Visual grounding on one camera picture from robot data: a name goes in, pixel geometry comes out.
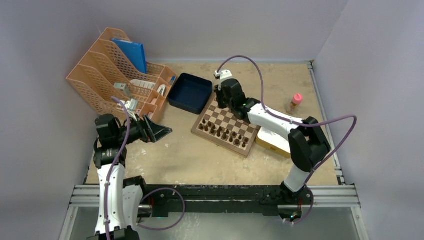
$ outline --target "wooden table surface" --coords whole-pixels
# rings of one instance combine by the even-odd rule
[[[214,84],[218,63],[162,63],[178,75],[195,75]],[[309,116],[322,122],[320,107],[306,64],[259,64],[264,79],[265,104],[285,112],[285,105],[296,93],[303,102],[294,117]],[[227,63],[248,98],[261,99],[261,83],[256,68],[250,63]],[[198,115],[166,103],[159,124],[173,132],[157,143],[136,141],[127,145],[125,177],[142,175],[148,184],[176,185],[279,185],[293,166],[292,160],[267,150],[256,143],[244,158],[191,133]],[[91,163],[86,183],[98,184],[97,169]],[[310,185],[338,185],[333,159],[314,174]]]

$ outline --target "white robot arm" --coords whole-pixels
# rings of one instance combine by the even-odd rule
[[[127,144],[136,140],[141,140],[144,143],[155,143],[172,132],[171,128],[153,123],[146,115],[142,117],[143,119],[132,114],[130,122],[126,123],[129,125]],[[140,201],[145,194],[143,191],[144,182],[142,182],[142,178],[137,177],[124,180],[126,148],[123,149],[117,163],[112,166],[124,142],[127,126],[121,126],[119,120],[112,114],[99,116],[95,120],[95,124],[98,139],[94,143],[94,163],[100,183],[100,208],[95,235],[87,239],[106,239],[105,223],[108,222],[109,234],[113,236],[113,239],[139,240],[139,235],[134,229]],[[107,182],[111,168],[110,180]],[[104,201],[105,184],[108,185],[106,201]],[[105,205],[107,205],[107,215],[104,210]]]
[[[268,111],[291,122],[272,116],[259,100],[246,98],[240,83],[232,78],[229,70],[223,70],[221,73],[223,74],[215,72],[215,77],[220,79],[214,89],[218,107],[229,108],[237,119],[264,127],[289,142],[294,165],[282,187],[291,194],[299,192],[313,168],[330,152],[330,144],[320,127],[305,128],[293,122],[315,124],[318,121],[313,117],[305,120],[292,117],[265,106]]]

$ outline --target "navy blue box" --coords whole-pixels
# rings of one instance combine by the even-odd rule
[[[169,104],[200,115],[212,94],[212,82],[183,73],[174,84],[168,95]]]

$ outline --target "blue folder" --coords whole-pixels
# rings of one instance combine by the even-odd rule
[[[133,41],[120,40],[117,38],[112,38],[111,41],[118,45],[123,54],[125,54],[139,72],[143,74],[147,73],[146,56],[143,44]]]

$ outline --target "gray wall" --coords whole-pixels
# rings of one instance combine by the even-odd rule
[[[144,44],[151,61],[315,59],[348,0],[85,0],[99,28]]]
[[[0,3],[1,239],[59,238],[97,116],[65,77],[98,36],[80,0]]]
[[[358,115],[338,154],[372,240],[424,235],[423,23],[423,1],[349,0],[315,62],[328,117]]]

